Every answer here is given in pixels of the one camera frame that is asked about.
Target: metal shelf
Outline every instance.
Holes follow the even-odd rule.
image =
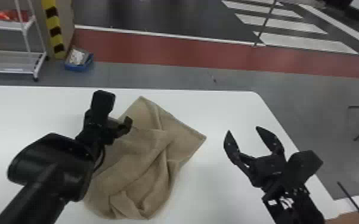
[[[0,73],[37,73],[46,53],[0,51]]]
[[[24,29],[21,27],[20,22],[14,22],[14,21],[2,21],[0,20],[0,30],[12,30],[12,31],[23,31],[26,32],[33,22],[35,22],[36,18],[35,16],[31,16],[28,22],[23,23]]]
[[[35,18],[35,10],[33,9],[32,0],[26,0],[32,16],[28,22],[23,22],[21,15],[21,7],[19,0],[14,0],[16,10],[18,12],[19,22],[14,21],[1,21],[0,30],[13,30],[21,31],[24,38],[26,52],[20,51],[0,51],[0,73],[24,73],[32,74],[33,80],[37,82],[39,80],[39,70],[46,59],[46,49],[41,35],[41,29]],[[43,52],[31,52],[27,31],[32,24],[35,24],[38,31],[39,40],[42,44]]]

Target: gray floor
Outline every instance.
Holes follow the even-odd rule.
[[[345,197],[336,181],[359,194],[359,141],[352,141],[359,133],[359,110],[347,110],[359,105],[359,79],[115,63],[75,73],[61,61],[49,61],[39,83],[28,75],[0,74],[0,85],[254,91],[300,150],[314,150],[324,160],[318,176],[333,198]]]

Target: yellow and black striped pole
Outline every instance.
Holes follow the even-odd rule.
[[[46,26],[49,30],[50,44],[55,58],[64,59],[66,48],[64,47],[63,35],[61,34],[60,19],[55,0],[42,0],[42,6],[46,14]]]

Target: beige towel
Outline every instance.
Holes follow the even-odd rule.
[[[85,205],[107,219],[150,219],[168,199],[175,176],[206,137],[139,97],[120,117],[131,131],[106,147]]]

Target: white floor marking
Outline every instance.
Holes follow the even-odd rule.
[[[313,38],[300,38],[297,36],[277,35],[263,33],[260,40],[267,45],[286,46],[290,48],[310,49],[317,51],[341,52],[358,54],[352,48],[339,41],[327,41]]]
[[[99,26],[86,26],[86,25],[75,25],[75,29],[83,29],[83,30],[96,30],[96,31],[105,31],[105,32],[114,32],[114,33],[129,33],[129,34],[137,34],[137,35],[146,35],[146,36],[158,36],[161,38],[178,38],[178,39],[188,39],[194,41],[209,41],[209,42],[218,42],[218,43],[236,43],[242,45],[253,45],[253,42],[249,41],[232,41],[225,39],[215,39],[215,38],[200,38],[198,36],[185,36],[185,35],[174,35],[167,33],[155,33],[148,31],[137,31],[137,30],[124,30],[124,29],[116,29],[116,28],[106,28]]]
[[[254,11],[259,13],[268,13],[270,10],[270,7],[263,7],[258,5],[249,5],[245,3],[238,3],[238,2],[229,2],[229,1],[223,1],[224,5],[226,5],[228,8],[234,8],[237,10],[247,10],[247,11]],[[275,8],[273,10],[274,15],[284,15],[289,17],[295,17],[295,18],[302,18],[297,13],[294,13],[291,10],[280,10]]]
[[[345,33],[347,33],[347,34],[353,36],[354,38],[356,38],[357,40],[359,40],[359,32],[358,31],[350,28],[349,26],[341,23],[340,21],[335,20],[334,18],[329,17],[325,13],[313,8],[312,6],[300,5],[300,7],[304,8],[307,11],[309,11],[310,13],[313,13],[314,15],[322,18],[323,20],[326,20],[327,22],[329,22],[333,26],[337,27],[338,29],[341,29]]]
[[[251,15],[243,15],[243,14],[236,14],[236,16],[245,24],[252,24],[252,25],[263,25],[265,18],[251,16]],[[298,30],[304,32],[313,32],[313,33],[324,33],[327,34],[324,30],[320,29],[314,24],[309,23],[300,23],[300,22],[292,22],[286,20],[278,20],[271,18],[267,21],[268,27],[275,27],[281,29],[288,29],[288,30]]]
[[[273,0],[248,0],[250,2],[260,2],[260,3],[266,3],[266,4],[273,4]],[[283,4],[277,2],[276,5],[278,6],[284,6]]]

